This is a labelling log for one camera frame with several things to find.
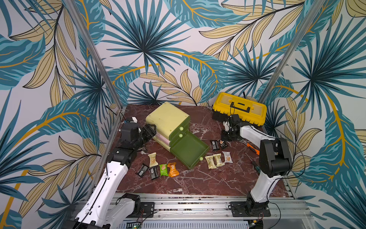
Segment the black brown cookie packet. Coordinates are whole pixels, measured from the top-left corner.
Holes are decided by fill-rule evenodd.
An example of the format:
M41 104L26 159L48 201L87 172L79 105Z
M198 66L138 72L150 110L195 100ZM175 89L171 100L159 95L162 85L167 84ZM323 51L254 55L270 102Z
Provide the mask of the black brown cookie packet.
M227 148L227 147L228 147L228 144L227 144L227 142L226 142L226 141L220 140L220 141L219 141L219 144L220 144L220 148L221 148L221 149L225 149L225 148Z

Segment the white cookie packet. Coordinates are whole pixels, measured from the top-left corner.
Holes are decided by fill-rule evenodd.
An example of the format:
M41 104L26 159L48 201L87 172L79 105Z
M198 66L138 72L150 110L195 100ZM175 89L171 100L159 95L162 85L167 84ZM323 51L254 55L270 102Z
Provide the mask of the white cookie packet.
M233 163L232 157L231 157L231 152L223 151L223 155L224 155L225 163Z

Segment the cream cookie packet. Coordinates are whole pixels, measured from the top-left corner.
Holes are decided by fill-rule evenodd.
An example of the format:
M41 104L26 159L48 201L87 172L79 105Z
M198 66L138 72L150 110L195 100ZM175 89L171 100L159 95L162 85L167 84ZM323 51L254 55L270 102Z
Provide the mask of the cream cookie packet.
M215 160L215 162L216 162L216 166L217 166L217 167L222 167L222 166L224 166L224 165L225 165L225 162L223 162L223 161L221 160L221 154L214 154L214 155L213 155L213 158L214 158L214 160Z
M207 164L208 164L208 168L209 169L216 169L217 168L217 166L214 163L214 156L213 155L206 156L205 159L207 161Z
M148 157L149 157L149 167L150 168L159 165L158 162L157 162L157 160L156 160L156 152L151 153L151 154L148 154Z

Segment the green cookie packet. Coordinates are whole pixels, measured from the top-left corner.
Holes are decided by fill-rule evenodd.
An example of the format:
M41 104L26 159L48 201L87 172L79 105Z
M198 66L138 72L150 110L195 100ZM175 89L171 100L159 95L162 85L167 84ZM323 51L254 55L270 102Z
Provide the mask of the green cookie packet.
M161 164L159 165L159 169L160 169L160 176L169 176L168 174L168 166L167 164Z

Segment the orange cookie packet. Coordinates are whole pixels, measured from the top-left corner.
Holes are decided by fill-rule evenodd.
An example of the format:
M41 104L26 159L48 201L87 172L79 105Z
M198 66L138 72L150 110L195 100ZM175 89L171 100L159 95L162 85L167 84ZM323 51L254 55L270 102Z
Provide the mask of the orange cookie packet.
M176 162L169 163L169 164L167 164L167 166L170 169L169 174L168 174L169 177L176 177L180 174L179 171L176 169Z

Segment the green drawer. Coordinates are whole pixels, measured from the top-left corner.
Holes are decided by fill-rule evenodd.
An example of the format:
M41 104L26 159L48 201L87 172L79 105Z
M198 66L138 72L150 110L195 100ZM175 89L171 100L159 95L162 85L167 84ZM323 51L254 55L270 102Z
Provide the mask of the green drawer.
M179 124L177 126L177 128L180 128L180 130L184 130L184 129L187 129L189 131L189 127L190 127L190 122L182 122L181 124Z

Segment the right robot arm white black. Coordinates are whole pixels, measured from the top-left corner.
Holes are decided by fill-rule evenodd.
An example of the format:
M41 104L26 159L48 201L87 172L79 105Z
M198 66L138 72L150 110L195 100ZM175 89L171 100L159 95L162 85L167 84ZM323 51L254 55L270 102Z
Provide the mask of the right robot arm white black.
M277 182L293 167L288 143L283 138L265 134L254 126L245 123L234 114L220 114L223 123L222 139L235 141L246 139L259 148L259 178L247 195L245 202L231 202L233 217L269 217L269 196Z

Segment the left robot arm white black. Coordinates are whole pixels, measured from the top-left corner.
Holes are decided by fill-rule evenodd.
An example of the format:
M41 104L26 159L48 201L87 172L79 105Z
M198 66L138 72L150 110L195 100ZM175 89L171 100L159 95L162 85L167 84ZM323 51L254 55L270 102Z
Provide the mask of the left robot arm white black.
M108 154L97 187L75 219L66 221L62 228L115 229L128 216L139 212L141 201L135 194L124 194L111 210L109 206L118 186L136 159L137 151L156 135L156 125L146 124L141 127L135 118L128 118L120 133L117 146Z

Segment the yellow black toolbox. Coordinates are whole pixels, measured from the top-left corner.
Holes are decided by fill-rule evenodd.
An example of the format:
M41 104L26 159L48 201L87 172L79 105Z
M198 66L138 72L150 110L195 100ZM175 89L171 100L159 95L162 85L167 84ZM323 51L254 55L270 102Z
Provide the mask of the yellow black toolbox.
M228 93L220 93L212 109L213 116L221 120L238 115L242 121L258 127L264 125L267 113L266 105Z

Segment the green handled screwdriver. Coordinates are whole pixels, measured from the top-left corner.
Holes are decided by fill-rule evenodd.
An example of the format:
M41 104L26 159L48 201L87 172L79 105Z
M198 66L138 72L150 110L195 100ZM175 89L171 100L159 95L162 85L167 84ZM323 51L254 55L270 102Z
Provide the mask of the green handled screwdriver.
M257 174L260 175L261 169L260 169L259 165L255 161L252 161L251 164L253 165Z

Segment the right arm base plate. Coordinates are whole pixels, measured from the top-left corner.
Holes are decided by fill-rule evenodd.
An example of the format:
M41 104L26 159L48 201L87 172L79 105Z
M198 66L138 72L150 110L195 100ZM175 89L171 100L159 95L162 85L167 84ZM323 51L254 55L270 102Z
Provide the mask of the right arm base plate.
M233 201L229 203L228 208L233 217L257 217L261 219L271 216L268 202Z

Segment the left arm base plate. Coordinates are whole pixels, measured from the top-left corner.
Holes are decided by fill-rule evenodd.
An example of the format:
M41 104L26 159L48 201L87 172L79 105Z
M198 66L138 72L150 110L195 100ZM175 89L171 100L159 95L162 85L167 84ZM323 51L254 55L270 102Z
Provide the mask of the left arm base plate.
M115 205L116 206L122 206L122 205L126 205L127 202L131 202L133 201L132 204L132 210L124 210L123 213L128 213L126 215L127 218L139 218L142 217L144 218L152 218L155 214L154 211L154 207L155 207L155 203L154 202L141 202L141 198L139 195L136 194L131 194L131 193L125 193L123 194L121 197L119 197L116 202Z

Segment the aluminium front rail frame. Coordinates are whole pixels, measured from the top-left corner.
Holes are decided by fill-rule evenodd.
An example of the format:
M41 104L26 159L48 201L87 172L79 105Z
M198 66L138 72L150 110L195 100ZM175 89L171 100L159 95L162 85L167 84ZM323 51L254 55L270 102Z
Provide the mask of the aluminium front rail frame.
M113 197L106 222L113 229L202 228L202 229L315 229L313 214L306 202L295 198L270 198L259 213L244 210L244 196L204 196L140 193L140 209L127 216L133 201L122 193Z

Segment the metal corner post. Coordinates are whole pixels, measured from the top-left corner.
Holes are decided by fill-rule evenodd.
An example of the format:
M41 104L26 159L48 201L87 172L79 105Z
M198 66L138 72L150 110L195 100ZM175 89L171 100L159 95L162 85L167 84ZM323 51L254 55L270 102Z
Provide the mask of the metal corner post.
M105 69L102 59L100 58L100 55L97 52L94 42L92 41L92 38L87 29L87 26L84 24L82 16L80 15L80 12L78 11L75 2L72 0L65 0L64 3L65 3L65 6L68 8L71 18L74 20L76 27L79 29L81 37L83 38L86 47L89 49L91 57L94 60L94 63L97 65L97 67L101 73L101 76L102 76L103 80L105 81L105 84L111 93L111 96L112 96L114 102L116 103L118 109L120 111L122 111L123 105L120 102L119 97L112 85L108 72Z
M312 4L311 8L309 9L309 13L307 14L307 16L304 17L304 22L300 25L298 32L294 35L292 42L289 44L289 47L287 48L279 65L275 69L274 74L271 76L270 80L266 85L266 88L263 90L261 97L258 100L259 103L263 104L266 101L266 98L270 94L274 84L276 83L284 67L286 66L287 61L289 60L293 52L296 50L305 34L307 33L317 13L321 10L324 2L325 0L314 1L314 3Z

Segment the right metal corner post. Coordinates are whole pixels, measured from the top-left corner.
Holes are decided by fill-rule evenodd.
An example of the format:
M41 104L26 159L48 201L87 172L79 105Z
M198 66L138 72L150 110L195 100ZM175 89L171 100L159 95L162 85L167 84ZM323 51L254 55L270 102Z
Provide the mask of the right metal corner post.
M305 34L307 33L317 13L321 10L324 2L325 0L314 1L314 3L312 4L311 8L309 9L309 13L307 14L307 16L304 17L304 22L300 25L298 32L294 35L292 42L289 44L289 47L287 48L279 65L275 69L274 74L271 76L270 80L266 85L266 88L263 90L261 97L258 100L259 103L263 104L266 101L266 98L270 94L274 84L276 83L284 67L286 66L287 61L289 60L293 52L296 50Z

